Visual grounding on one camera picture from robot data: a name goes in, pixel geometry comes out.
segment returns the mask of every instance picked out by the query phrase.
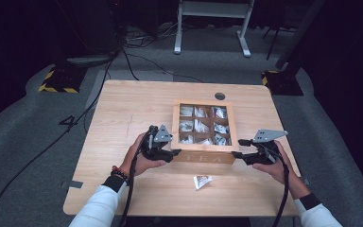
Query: white sleeve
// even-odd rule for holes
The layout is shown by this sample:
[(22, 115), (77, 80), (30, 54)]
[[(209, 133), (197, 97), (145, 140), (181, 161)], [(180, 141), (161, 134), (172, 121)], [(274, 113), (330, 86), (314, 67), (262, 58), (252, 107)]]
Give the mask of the white sleeve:
[(294, 200), (303, 227), (342, 226), (321, 203), (313, 207), (308, 207), (308, 205), (304, 203), (305, 202), (302, 202), (301, 200)]
[(115, 192), (108, 186), (99, 186), (69, 226), (110, 227), (125, 187), (126, 183), (123, 183), (119, 191)]

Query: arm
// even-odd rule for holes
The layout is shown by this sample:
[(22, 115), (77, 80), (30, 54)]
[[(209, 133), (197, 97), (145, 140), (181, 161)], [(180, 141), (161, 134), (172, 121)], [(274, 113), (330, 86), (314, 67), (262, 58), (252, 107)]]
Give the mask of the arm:
[[(320, 203), (314, 193), (296, 175), (282, 145), (278, 141), (275, 141), (275, 143), (289, 170), (288, 189), (299, 211), (302, 226), (341, 226), (330, 211)], [(284, 169), (279, 159), (273, 165), (254, 164), (252, 167), (268, 173), (279, 183), (285, 183)]]
[[(128, 153), (122, 165), (117, 168), (124, 176), (129, 176), (131, 160), (137, 152), (138, 146), (143, 139), (144, 134), (140, 134), (134, 144), (130, 146)], [(141, 153), (137, 155), (137, 164), (135, 167), (135, 176), (144, 173), (147, 169), (164, 166), (165, 161), (150, 161)], [(126, 187), (126, 181), (123, 176), (113, 173), (108, 177), (104, 184), (99, 186), (93, 196), (88, 199), (87, 203), (78, 212), (70, 226), (94, 226), (108, 227), (112, 224), (114, 213), (117, 209), (120, 197)]]

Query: wooden table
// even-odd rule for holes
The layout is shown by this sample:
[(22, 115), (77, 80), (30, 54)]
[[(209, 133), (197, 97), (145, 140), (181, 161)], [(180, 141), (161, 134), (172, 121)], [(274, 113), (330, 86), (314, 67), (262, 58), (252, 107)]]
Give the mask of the wooden table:
[[(73, 181), (81, 188), (69, 188), (63, 211), (75, 215), (109, 176), (113, 165), (120, 165), (139, 133), (150, 125), (165, 124), (172, 129), (174, 101), (177, 98), (215, 100), (223, 93), (232, 102), (237, 136), (252, 139), (258, 129), (282, 130), (272, 98), (265, 86), (185, 82), (106, 81)], [(286, 137), (278, 139), (297, 165)], [(256, 152), (241, 147), (242, 152)], [(193, 177), (211, 175), (215, 179), (199, 191)], [(246, 166), (242, 160), (232, 165), (171, 162), (149, 169), (135, 178), (129, 216), (276, 216), (284, 187), (267, 173)], [(128, 189), (117, 214), (122, 214)], [(296, 216), (289, 196), (284, 216)]]

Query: bracelet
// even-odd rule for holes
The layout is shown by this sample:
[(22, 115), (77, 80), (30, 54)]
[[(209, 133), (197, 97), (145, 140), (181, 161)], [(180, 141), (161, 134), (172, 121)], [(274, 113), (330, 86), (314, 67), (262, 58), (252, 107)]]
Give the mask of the bracelet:
[(123, 178), (126, 184), (129, 185), (129, 177), (130, 177), (129, 173), (122, 171), (122, 169), (118, 168), (117, 166), (112, 166), (111, 176), (112, 175), (117, 175)]

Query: black base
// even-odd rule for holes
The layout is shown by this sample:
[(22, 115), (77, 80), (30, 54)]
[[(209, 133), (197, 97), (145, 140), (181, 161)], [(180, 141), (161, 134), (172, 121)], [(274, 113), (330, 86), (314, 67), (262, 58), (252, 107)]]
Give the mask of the black base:
[(261, 74), (261, 79), (273, 96), (303, 96), (296, 78), (286, 77), (283, 71), (265, 71)]
[(85, 67), (60, 69), (53, 67), (46, 75), (39, 91), (79, 93), (79, 87), (87, 73)]

